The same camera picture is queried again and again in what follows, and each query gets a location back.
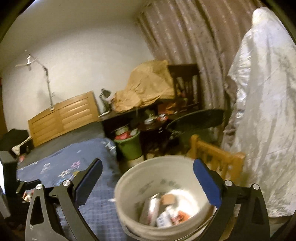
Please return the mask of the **beige sponge block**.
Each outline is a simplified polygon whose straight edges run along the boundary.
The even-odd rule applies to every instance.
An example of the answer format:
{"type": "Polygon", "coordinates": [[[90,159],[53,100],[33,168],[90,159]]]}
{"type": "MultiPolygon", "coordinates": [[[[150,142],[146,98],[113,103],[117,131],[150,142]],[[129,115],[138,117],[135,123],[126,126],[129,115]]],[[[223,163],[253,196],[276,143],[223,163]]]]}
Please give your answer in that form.
{"type": "Polygon", "coordinates": [[[167,193],[161,196],[161,202],[164,206],[174,205],[177,197],[172,193],[167,193]]]}

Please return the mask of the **white knotted plastic bag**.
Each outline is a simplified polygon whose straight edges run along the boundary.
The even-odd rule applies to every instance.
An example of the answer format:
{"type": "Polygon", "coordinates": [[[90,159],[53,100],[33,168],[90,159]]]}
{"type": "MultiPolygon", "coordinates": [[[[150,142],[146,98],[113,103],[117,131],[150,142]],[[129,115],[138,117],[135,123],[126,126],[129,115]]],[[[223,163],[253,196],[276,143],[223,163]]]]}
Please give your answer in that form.
{"type": "Polygon", "coordinates": [[[177,211],[182,211],[189,216],[194,216],[200,211],[200,207],[192,193],[183,189],[173,189],[168,194],[175,197],[173,208],[177,211]]]}

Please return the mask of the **green trash bin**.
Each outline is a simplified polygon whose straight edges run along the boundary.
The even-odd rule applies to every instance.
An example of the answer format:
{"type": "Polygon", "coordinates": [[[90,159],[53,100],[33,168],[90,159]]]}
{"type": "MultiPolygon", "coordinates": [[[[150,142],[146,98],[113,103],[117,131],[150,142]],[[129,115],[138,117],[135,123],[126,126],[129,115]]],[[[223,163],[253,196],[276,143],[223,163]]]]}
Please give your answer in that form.
{"type": "Polygon", "coordinates": [[[116,145],[119,147],[122,155],[127,161],[135,160],[142,156],[142,147],[140,144],[140,131],[133,130],[131,132],[127,132],[122,134],[122,136],[126,137],[127,134],[134,133],[134,135],[129,135],[129,138],[118,138],[114,139],[116,145]]]}

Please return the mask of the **light wooden chair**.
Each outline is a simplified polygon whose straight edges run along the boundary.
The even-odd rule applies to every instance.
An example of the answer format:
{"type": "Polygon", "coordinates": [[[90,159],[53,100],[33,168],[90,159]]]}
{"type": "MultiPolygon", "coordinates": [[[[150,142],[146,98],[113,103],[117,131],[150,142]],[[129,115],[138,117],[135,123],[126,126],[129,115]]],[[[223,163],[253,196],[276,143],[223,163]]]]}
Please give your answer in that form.
{"type": "Polygon", "coordinates": [[[231,153],[209,144],[198,135],[190,138],[188,157],[202,160],[210,170],[217,171],[223,180],[231,180],[239,184],[246,154],[244,152],[231,153]]]}

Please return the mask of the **black clothes pile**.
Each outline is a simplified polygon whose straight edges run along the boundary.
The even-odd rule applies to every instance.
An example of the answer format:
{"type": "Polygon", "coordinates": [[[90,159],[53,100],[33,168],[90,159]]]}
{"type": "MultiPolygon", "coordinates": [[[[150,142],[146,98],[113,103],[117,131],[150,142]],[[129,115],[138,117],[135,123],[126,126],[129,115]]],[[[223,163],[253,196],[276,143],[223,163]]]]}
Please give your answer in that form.
{"type": "Polygon", "coordinates": [[[29,137],[27,130],[11,129],[1,139],[0,151],[11,151],[14,146],[19,145],[29,137]]]}

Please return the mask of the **large silver white cover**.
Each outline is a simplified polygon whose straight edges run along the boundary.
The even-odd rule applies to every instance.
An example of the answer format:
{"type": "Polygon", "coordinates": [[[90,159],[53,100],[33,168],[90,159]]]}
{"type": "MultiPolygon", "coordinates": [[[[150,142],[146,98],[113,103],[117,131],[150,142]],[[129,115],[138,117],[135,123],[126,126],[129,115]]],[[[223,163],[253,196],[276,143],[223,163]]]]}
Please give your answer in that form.
{"type": "Polygon", "coordinates": [[[295,43],[266,7],[252,14],[228,75],[237,85],[231,152],[245,153],[238,183],[258,184],[270,217],[295,212],[295,43]]]}

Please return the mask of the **white plastic bucket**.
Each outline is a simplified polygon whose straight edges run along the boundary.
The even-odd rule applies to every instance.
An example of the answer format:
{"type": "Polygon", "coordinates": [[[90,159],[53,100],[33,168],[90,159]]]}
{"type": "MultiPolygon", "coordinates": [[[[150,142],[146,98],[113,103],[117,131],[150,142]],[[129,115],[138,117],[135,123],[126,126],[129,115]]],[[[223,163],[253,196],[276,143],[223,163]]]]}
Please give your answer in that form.
{"type": "Polygon", "coordinates": [[[193,160],[161,156],[129,169],[114,189],[125,233],[136,240],[193,240],[215,208],[193,171],[193,160]]]}

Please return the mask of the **black wicker chair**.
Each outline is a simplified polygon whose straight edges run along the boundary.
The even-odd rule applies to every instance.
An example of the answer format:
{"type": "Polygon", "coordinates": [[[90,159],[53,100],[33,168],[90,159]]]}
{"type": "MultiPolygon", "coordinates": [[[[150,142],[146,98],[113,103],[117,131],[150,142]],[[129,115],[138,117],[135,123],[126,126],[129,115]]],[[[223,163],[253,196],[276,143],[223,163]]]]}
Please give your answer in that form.
{"type": "Polygon", "coordinates": [[[184,148],[188,148],[192,135],[198,135],[201,140],[211,144],[220,143],[223,124],[224,110],[204,109],[177,118],[166,129],[173,138],[179,139],[184,148]]]}

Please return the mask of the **wooden headboard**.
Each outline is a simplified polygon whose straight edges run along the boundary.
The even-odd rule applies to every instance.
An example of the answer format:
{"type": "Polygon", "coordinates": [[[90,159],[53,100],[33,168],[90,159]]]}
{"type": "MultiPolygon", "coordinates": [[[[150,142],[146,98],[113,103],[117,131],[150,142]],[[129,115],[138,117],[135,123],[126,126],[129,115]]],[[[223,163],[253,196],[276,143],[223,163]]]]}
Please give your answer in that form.
{"type": "Polygon", "coordinates": [[[54,105],[28,120],[35,147],[89,123],[100,121],[94,93],[84,94],[54,105]]]}

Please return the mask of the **dark bedside desk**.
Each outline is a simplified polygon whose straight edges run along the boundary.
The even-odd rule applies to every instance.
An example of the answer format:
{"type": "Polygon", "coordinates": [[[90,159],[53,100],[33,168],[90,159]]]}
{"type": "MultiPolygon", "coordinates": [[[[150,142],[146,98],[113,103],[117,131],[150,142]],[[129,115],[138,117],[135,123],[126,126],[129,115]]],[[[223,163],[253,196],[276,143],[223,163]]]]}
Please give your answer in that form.
{"type": "Polygon", "coordinates": [[[100,118],[105,136],[115,138],[115,130],[128,126],[140,131],[140,144],[144,158],[174,155],[182,152],[179,137],[167,126],[177,119],[177,104],[172,100],[158,100],[151,105],[134,108],[124,113],[112,111],[100,118]]]}

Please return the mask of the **black desk lamp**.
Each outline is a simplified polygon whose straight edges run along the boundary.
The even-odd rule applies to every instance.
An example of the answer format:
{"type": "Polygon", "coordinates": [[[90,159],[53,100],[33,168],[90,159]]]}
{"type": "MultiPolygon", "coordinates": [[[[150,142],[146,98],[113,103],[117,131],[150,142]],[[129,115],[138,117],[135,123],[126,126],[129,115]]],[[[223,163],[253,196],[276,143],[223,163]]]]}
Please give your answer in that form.
{"type": "Polygon", "coordinates": [[[111,112],[111,105],[108,102],[108,98],[110,97],[110,95],[111,95],[111,91],[106,90],[105,88],[101,89],[101,93],[99,95],[99,98],[103,104],[104,110],[103,110],[102,114],[100,114],[99,117],[103,117],[104,115],[107,115],[111,112]]]}

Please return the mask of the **dark wooden chair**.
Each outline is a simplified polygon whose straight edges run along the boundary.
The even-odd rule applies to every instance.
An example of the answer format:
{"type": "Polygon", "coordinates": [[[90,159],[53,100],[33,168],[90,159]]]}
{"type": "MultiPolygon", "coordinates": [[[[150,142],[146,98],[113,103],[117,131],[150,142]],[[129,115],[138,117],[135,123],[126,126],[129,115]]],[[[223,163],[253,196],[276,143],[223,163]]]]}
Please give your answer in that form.
{"type": "Polygon", "coordinates": [[[197,64],[168,65],[168,71],[173,80],[177,110],[202,109],[201,79],[197,64]]]}

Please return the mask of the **orange cloth cover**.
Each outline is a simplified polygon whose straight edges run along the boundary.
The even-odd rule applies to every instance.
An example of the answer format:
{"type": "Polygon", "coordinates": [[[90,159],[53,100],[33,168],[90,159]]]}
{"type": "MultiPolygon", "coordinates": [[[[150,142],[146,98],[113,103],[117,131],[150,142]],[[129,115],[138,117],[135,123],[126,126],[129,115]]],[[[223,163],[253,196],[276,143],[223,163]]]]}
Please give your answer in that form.
{"type": "Polygon", "coordinates": [[[175,97],[168,61],[152,60],[138,65],[130,74],[125,89],[114,94],[112,107],[118,113],[148,106],[158,99],[175,97]]]}

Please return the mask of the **patterned curtain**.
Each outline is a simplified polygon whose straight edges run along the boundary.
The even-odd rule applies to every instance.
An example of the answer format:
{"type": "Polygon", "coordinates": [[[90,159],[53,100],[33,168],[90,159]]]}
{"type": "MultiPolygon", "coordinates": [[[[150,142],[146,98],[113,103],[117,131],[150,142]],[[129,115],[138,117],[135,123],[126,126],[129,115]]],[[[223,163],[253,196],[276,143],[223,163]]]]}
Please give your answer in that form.
{"type": "Polygon", "coordinates": [[[198,66],[203,107],[226,110],[219,133],[225,149],[236,132],[237,85],[228,72],[253,12],[262,6],[261,1],[146,1],[135,14],[155,59],[198,66]]]}

